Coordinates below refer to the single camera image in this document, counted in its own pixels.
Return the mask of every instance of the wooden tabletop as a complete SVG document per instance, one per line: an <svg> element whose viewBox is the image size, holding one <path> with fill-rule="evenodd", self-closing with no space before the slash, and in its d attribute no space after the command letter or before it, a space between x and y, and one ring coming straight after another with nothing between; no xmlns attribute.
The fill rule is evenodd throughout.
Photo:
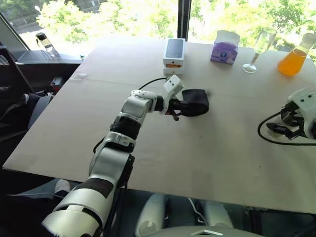
<svg viewBox="0 0 316 237"><path fill-rule="evenodd" d="M164 46L164 40L105 38L58 92L4 168L84 181L94 145L107 134L130 92L164 76ZM209 44L186 43L185 73L180 76L185 89L210 93L209 112L177 122L149 114L133 152L129 188L316 213L316 148L271 144L256 131L291 93L315 87L313 62L307 59L301 73L290 78L276 69L287 53L268 51L259 56L258 71L247 74L241 66L251 61L253 49L239 48L232 66L210 62L211 49ZM162 83L146 89L159 92ZM266 128L262 130L268 136Z"/></svg>

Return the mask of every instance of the floor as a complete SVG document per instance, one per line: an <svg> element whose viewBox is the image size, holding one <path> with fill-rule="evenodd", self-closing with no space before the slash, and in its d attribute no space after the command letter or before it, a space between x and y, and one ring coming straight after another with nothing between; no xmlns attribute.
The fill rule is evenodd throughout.
<svg viewBox="0 0 316 237"><path fill-rule="evenodd" d="M45 185L26 193L53 193L55 184L58 180L54 179ZM128 190L126 192L121 228L119 234L116 228L110 234L112 237L132 237L139 214L151 193ZM49 195L31 196L33 198L48 198ZM167 227L188 226L195 224L193 209L185 197L169 196L170 215ZM245 231L251 230L249 218L249 207L234 204L224 204L232 223L236 229ZM262 233L265 237L315 237L315 220L310 214L299 213L264 213L261 216Z"/></svg>

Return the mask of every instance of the window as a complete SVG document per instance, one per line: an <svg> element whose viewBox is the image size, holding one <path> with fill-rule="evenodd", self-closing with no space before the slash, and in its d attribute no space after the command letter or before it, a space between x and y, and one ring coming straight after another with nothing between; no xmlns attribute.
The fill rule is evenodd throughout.
<svg viewBox="0 0 316 237"><path fill-rule="evenodd" d="M290 51L304 33L316 33L316 1L192 0L188 41L214 43L217 30L227 30L240 35L240 46L253 47L264 26L278 31L271 49ZM310 56L316 61L316 46Z"/></svg>
<svg viewBox="0 0 316 237"><path fill-rule="evenodd" d="M177 37L178 0L0 0L0 10L31 50L42 49L38 32L69 55L111 34Z"/></svg>

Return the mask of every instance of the tissue box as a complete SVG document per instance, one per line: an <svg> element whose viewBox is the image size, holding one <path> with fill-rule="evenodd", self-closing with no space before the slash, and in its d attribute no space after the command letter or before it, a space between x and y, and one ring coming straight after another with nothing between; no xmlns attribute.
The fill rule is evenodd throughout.
<svg viewBox="0 0 316 237"><path fill-rule="evenodd" d="M238 54L239 41L240 36L234 32L218 31L211 61L233 64Z"/></svg>

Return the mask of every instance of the black cable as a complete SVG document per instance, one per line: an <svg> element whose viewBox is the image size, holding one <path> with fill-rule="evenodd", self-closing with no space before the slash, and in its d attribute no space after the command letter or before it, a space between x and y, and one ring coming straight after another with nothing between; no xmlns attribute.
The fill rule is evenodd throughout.
<svg viewBox="0 0 316 237"><path fill-rule="evenodd" d="M95 154L97 147L101 144L101 142L103 141L105 137L103 137L93 148L93 153Z"/></svg>
<svg viewBox="0 0 316 237"><path fill-rule="evenodd" d="M141 87L139 88L139 90L143 89L146 85L149 85L150 83L153 83L153 82L155 82L155 81L157 81L157 80L167 80L167 78L157 78L157 79L155 79L155 80L151 80L150 82L148 82L148 83L146 83L145 85L141 86Z"/></svg>
<svg viewBox="0 0 316 237"><path fill-rule="evenodd" d="M108 216L108 219L107 219L107 222L104 226L104 236L110 236L110 232L111 232L111 226L112 226L112 222L113 222L113 219L114 219L114 216L115 216L115 213L118 209L118 205L119 205L119 201L120 201L120 198L121 198L121 189L117 189L116 190L116 193L115 193L115 197L113 199L113 204L112 204L112 208L110 210L110 213L109 213L109 216Z"/></svg>
<svg viewBox="0 0 316 237"><path fill-rule="evenodd" d="M266 141L268 141L268 142L274 143L274 144L285 145L285 146L316 146L316 143L277 142L277 141L273 141L273 140L271 140L271 139L269 139L269 138L267 138L267 137L264 137L264 136L261 134L261 132L260 132L262 125L263 125L264 123L266 123L267 121L269 121L270 119L273 119L274 117L280 115L281 113L282 113L282 111L277 112L276 114L271 115L270 117L266 118L266 119L263 120L261 123L259 123L257 132L258 132L258 135L259 135L262 139L264 139L264 140L266 140Z"/></svg>
<svg viewBox="0 0 316 237"><path fill-rule="evenodd" d="M124 213L124 207L125 207L125 198L126 198L126 191L127 191L127 182L125 183L123 194L122 194L122 206L120 209L120 216L118 217L118 228L117 228L117 234L116 236L119 237L120 233L120 227L122 226L122 215Z"/></svg>
<svg viewBox="0 0 316 237"><path fill-rule="evenodd" d="M150 83L153 83L153 82L155 82L155 81L157 81L157 80L167 80L167 78L157 78L157 79L155 79L155 80L151 80L150 82L148 82L148 83L146 83L145 85L141 86L141 87L139 88L139 90L143 89L146 85L149 85ZM93 148L93 153L94 153L94 154L96 153L96 149L97 149L97 147L101 144L101 142L103 141L103 139L104 139L104 137L94 146L94 148Z"/></svg>

